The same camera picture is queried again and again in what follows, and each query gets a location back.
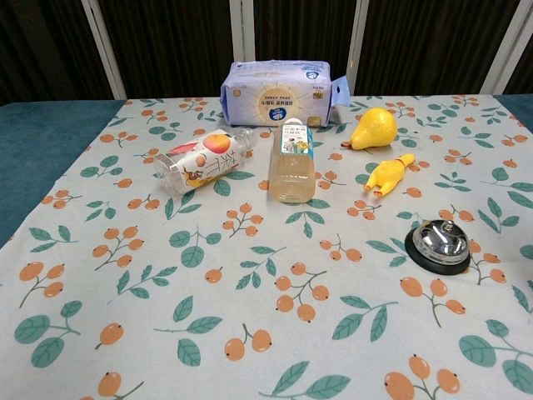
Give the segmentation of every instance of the black bell base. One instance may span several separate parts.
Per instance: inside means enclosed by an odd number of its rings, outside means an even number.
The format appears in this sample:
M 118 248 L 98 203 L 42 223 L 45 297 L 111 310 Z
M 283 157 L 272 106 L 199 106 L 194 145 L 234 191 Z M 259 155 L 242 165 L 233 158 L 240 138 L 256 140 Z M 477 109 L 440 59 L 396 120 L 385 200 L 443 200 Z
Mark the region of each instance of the black bell base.
M 470 265 L 470 254 L 465 261 L 462 261 L 455 265 L 445 265 L 439 264 L 438 262 L 431 261 L 430 259 L 424 257 L 415 247 L 413 243 L 413 232 L 415 229 L 407 233 L 405 245 L 407 254 L 409 257 L 420 265 L 422 268 L 430 271 L 431 273 L 438 273 L 439 275 L 458 275 L 464 272 Z

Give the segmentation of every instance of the floral tablecloth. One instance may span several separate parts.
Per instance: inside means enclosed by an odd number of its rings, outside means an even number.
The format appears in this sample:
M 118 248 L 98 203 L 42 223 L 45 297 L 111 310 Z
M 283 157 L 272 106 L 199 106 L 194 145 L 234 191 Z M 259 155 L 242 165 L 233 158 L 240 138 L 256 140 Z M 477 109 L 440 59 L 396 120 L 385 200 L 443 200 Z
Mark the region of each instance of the floral tablecloth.
M 341 148 L 374 106 L 396 141 Z M 169 197 L 153 156 L 224 128 L 218 99 L 127 101 L 0 251 L 0 398 L 531 398 L 531 133 L 491 96 L 331 114 L 290 206 L 264 127 L 243 170 Z M 402 153 L 396 189 L 364 193 Z M 407 257 L 435 218 L 471 239 L 466 273 Z

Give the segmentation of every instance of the plastic bottle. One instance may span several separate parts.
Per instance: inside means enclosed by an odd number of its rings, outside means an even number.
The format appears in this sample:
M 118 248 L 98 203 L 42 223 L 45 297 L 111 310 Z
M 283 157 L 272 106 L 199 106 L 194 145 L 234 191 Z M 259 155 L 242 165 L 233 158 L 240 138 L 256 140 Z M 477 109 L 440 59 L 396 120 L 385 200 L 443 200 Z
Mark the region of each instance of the plastic bottle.
M 247 151 L 257 144 L 250 128 L 232 133 L 217 129 L 154 157 L 154 166 L 167 191 L 181 195 L 216 177 L 241 168 Z
M 287 119 L 274 134 L 268 179 L 278 202 L 304 203 L 315 194 L 313 135 L 297 118 Z

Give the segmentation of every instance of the bottle label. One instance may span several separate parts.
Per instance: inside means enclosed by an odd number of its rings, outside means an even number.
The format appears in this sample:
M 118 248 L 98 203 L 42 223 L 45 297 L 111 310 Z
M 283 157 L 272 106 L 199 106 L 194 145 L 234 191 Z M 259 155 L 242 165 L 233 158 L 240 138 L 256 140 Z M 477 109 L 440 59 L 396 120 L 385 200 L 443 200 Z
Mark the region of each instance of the bottle label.
M 305 125 L 281 127 L 281 154 L 308 155 L 313 158 L 313 134 Z
M 217 129 L 173 148 L 167 156 L 176 162 L 172 170 L 182 175 L 183 182 L 190 188 L 198 188 L 238 167 L 242 155 L 237 148 L 234 137 Z

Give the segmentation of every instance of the yellow rubber chicken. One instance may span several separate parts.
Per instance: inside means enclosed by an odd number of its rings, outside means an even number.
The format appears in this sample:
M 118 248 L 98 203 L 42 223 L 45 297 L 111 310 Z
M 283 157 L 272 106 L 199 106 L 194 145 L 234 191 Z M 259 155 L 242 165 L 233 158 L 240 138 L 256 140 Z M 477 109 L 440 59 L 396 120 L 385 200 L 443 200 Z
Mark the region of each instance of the yellow rubber chicken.
M 374 194 L 378 197 L 385 196 L 402 180 L 406 167 L 415 161 L 414 154 L 404 154 L 394 160 L 387 160 L 380 162 L 370 174 L 365 190 L 370 190 L 375 186 L 379 186 L 379 190 L 375 190 Z
M 392 114 L 381 107 L 374 107 L 365 112 L 351 134 L 351 148 L 361 150 L 386 146 L 396 137 L 396 121 Z

